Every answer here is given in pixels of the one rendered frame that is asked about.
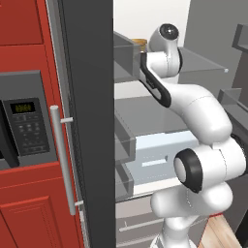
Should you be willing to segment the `grey freezer drawer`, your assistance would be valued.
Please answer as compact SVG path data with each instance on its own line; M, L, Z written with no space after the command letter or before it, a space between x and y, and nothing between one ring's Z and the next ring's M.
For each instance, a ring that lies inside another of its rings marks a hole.
M119 229L143 222L162 219L150 207L150 196L119 202L115 206L116 248L149 248L153 238L161 231L163 222L120 232Z

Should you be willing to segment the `red cabinet door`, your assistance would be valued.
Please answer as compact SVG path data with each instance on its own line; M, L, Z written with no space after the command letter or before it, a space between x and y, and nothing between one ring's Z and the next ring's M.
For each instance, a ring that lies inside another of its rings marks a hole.
M0 204L16 248L81 248L75 218L59 193Z
M0 46L43 42L36 0L0 0Z

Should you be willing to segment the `grey fridge door bin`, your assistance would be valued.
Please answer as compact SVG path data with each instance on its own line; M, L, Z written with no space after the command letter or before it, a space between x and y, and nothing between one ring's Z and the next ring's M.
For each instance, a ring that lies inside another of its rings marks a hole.
M121 115L114 111L115 161L132 162L136 159L136 137Z
M113 32L114 82L126 82L139 78L140 45Z
M125 164L115 165L115 201L122 202L134 194L134 179Z

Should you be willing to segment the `glass fridge shelf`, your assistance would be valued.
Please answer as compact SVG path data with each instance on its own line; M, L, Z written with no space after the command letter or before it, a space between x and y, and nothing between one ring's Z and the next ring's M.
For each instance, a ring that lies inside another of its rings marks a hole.
M180 47L177 51L149 51L140 54L139 80L158 76L160 79L175 78L182 73L197 71L221 70L225 68L187 48Z

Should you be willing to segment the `pale blue crisper drawer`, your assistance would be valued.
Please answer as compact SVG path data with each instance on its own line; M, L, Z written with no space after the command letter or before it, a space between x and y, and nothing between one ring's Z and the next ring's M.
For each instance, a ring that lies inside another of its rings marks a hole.
M190 131L137 137L136 159L126 164L134 185L175 178L175 155L198 145L198 140Z

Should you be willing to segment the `grey microwave oven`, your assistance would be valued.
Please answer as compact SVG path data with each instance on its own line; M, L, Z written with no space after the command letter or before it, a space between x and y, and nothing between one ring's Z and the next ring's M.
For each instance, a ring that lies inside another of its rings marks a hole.
M56 160L41 72L0 73L0 171Z

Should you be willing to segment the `dark grey fridge door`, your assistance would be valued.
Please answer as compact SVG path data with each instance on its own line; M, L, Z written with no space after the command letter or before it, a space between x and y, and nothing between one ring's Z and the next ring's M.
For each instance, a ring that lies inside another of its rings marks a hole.
M116 248L113 0L47 0L89 248Z

